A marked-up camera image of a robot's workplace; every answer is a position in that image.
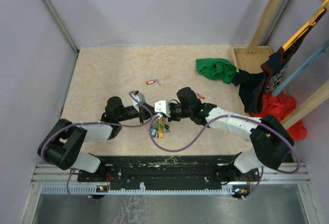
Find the large keyring with tagged keys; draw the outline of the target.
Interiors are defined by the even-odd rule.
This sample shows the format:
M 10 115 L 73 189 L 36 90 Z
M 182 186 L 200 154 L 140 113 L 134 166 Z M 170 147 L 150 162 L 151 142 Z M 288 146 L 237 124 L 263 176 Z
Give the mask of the large keyring with tagged keys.
M 169 134 L 170 132 L 170 127 L 166 124 L 166 120 L 164 118 L 156 119 L 151 123 L 151 126 L 148 129 L 148 134 L 154 139 L 163 139 L 165 134 Z

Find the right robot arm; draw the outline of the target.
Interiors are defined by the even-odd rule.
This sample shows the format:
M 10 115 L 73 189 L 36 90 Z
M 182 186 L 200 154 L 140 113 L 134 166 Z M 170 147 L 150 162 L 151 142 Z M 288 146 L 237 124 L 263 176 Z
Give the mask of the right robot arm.
M 262 166 L 278 170 L 295 144 L 287 130 L 272 115 L 258 118 L 226 111 L 215 104 L 203 103 L 190 87 L 179 90 L 177 97 L 177 103 L 166 104 L 169 121 L 189 118 L 197 125 L 222 129 L 251 142 L 252 149 L 239 153 L 227 166 L 227 172 L 234 180 L 240 181 L 249 171 Z

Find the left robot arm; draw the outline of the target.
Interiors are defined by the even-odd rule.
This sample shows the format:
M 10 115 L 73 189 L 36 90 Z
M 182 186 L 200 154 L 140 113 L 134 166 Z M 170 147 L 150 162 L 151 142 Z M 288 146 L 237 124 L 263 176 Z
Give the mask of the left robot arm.
M 155 112 L 144 95 L 133 91 L 130 97 L 133 104 L 126 107 L 121 98 L 109 98 L 100 121 L 72 123 L 60 119 L 40 144 L 38 155 L 62 170 L 83 170 L 94 180 L 103 180 L 106 167 L 98 157 L 81 152 L 81 147 L 84 142 L 114 139 L 123 127 L 137 128 L 150 122 Z

